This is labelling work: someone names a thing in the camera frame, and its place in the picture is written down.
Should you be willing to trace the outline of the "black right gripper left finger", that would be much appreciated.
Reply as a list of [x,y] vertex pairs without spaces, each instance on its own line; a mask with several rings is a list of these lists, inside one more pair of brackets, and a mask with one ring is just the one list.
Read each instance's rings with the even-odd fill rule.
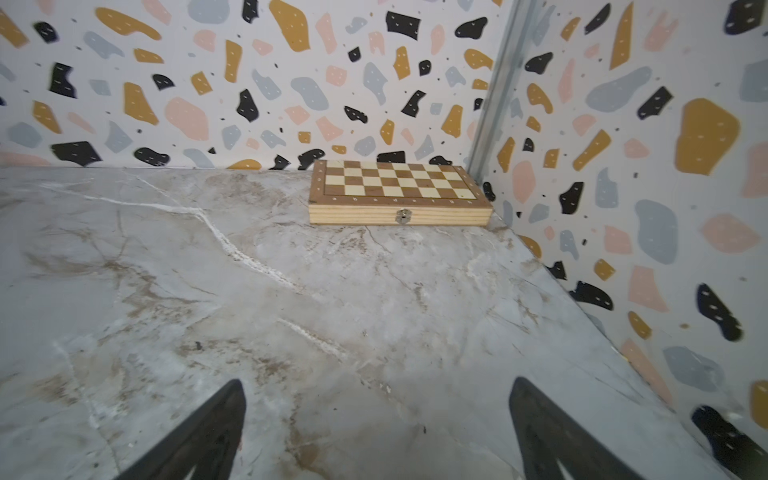
[[120,479],[227,479],[242,438],[246,397],[242,382],[227,382]]

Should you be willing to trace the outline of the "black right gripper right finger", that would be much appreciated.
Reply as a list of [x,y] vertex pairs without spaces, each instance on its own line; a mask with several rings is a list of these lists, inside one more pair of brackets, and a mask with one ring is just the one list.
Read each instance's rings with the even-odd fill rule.
[[527,479],[642,479],[528,379],[508,405]]

